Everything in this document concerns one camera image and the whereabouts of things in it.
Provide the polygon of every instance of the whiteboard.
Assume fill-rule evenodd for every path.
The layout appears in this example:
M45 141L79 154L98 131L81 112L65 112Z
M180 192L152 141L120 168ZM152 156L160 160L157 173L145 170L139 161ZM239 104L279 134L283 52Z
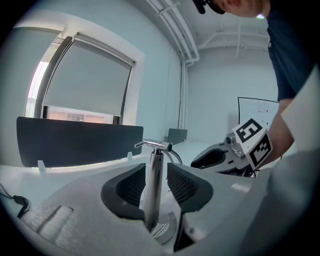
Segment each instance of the whiteboard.
M277 101L238 97L239 124L244 124L252 118L263 128L269 130L278 106Z

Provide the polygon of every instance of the white pipe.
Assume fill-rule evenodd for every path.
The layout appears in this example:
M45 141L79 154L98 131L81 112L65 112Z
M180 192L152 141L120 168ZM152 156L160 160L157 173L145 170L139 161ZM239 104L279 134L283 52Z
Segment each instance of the white pipe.
M261 50L261 51L264 51L264 52L266 52L266 51L268 50L268 48L260 48L260 47L247 46L247 47L244 47L244 48L243 48L243 54L246 53L246 50L247 50L247 49Z
M241 46L248 46L248 47L258 47L258 48L266 48L266 44L265 43L252 43L252 42L247 42L246 40L243 41L243 39L241 38L241 44L240 44L240 50L241 50ZM203 49L200 49L200 51L204 50L204 49L213 49L213 48L222 48L222 47L235 47L237 48L238 45L238 38L236 40L233 41L214 41L209 43L208 45L206 45Z
M169 6L174 6L174 3L172 2L172 0L164 0ZM196 45L196 42L194 40L194 37L192 36L190 29L185 21L185 19L182 17L180 11L178 10L178 8L176 6L174 6L171 9L174 13L174 15L176 16L176 18L178 19L178 21L180 22L183 30L185 31L191 45L192 45L192 49L194 51L195 54L195 58L192 59L188 59L186 60L186 63L192 63L192 62L197 62L198 60L200 60L200 56L199 56L199 52L198 52L198 48Z
M186 68L186 63L183 63L181 66L181 89L180 89L179 122L178 122L179 129L182 129L182 123L183 123L185 68Z
M162 4L158 1L158 0L146 0L148 3L151 2L154 4L154 6L158 9L157 12L161 11L163 9L163 6ZM185 53L186 55L188 56L189 59L191 59L191 53L190 53L190 50L189 50L189 47L187 45L187 42L184 38L184 36L182 35L181 31L179 30L177 24L175 23L175 21L171 18L171 16L164 12L163 14L161 14L160 16L163 16L167 21L168 23L170 24L170 26L173 28L175 34L177 35L178 39L181 41L182 43L182 46L185 50Z
M188 129L188 105L189 105L189 75L188 69L185 69L185 114L184 114L184 129Z
M221 15L219 15L219 21L220 21L221 31L224 31L224 24L222 22L222 16Z
M154 6L154 4L152 2L150 2L150 0L146 0L148 2L148 4L158 13L158 9ZM170 31L172 37L173 37L173 40L175 41L176 45L178 46L178 49L179 49L179 52L182 56L183 59L185 59L185 56L184 56L184 52L182 51L181 49L181 46L180 44L178 43L178 40L177 40L177 37L175 35L175 33L173 32L173 30L171 29L169 23L167 22L167 20L162 16L160 15L160 18L162 19L163 23L167 26L168 30Z
M215 37L220 35L238 35L238 32L216 32L212 36L210 36L207 40L205 40L202 44L198 46L199 49L203 49L209 44ZM243 36L251 36L251 37L258 37L258 38L270 38L268 35L263 34L254 34L254 33L242 33Z
M236 47L236 58L238 58L239 56L239 48L240 48L240 21L239 21L239 17L238 17L238 45Z
M183 69L183 98L182 98L182 124L181 124L181 128L184 129L185 128L185 119L186 119L186 64L183 64L184 69Z

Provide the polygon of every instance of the window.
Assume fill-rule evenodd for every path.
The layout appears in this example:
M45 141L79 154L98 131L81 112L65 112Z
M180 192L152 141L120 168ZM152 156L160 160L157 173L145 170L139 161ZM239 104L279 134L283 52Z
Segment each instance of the window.
M45 52L30 85L25 116L122 124L134 61L104 50L108 47L98 41L93 40L97 47L86 43L91 38L77 37L57 37Z
M89 111L75 110L63 107L50 106L48 119L66 120L75 122L113 124L114 116L110 114L94 113Z
M29 89L28 98L26 101L25 116L27 118L34 117L36 99L38 96L40 83L47 69L48 64L49 62L40 61L38 67L35 70L35 73L31 82L31 86Z

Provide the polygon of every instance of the dark gray panel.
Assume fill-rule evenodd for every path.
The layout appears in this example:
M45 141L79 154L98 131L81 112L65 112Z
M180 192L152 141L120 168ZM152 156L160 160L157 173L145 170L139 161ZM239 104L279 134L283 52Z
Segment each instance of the dark gray panel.
M17 140L22 164L37 167L81 166L141 153L141 126L18 117Z
M182 129L169 129L168 142L173 145L184 142L187 139L188 130Z

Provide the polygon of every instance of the black cable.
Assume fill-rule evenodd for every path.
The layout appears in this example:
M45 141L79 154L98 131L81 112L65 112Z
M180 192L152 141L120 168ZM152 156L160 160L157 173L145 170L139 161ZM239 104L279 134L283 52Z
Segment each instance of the black cable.
M17 217L20 219L26 212L27 212L27 209L29 207L29 201L28 199L26 199L25 197L21 196L21 195L14 195L14 196L11 196L9 195L9 193L5 190L4 186L2 186L2 184L0 183L0 186L2 187L3 191L6 193L5 194L2 194L0 193L0 195L6 197L6 198L9 198L9 199L13 199L14 202L18 205L22 205L22 208L21 210L19 211Z
M3 196L6 197L6 198L13 199L13 197L12 197L11 195L9 195L9 193L5 190L4 186L2 186L1 183L0 183L0 186L2 187L3 191L4 191L7 195L2 194L2 193L0 193L0 194L3 195Z

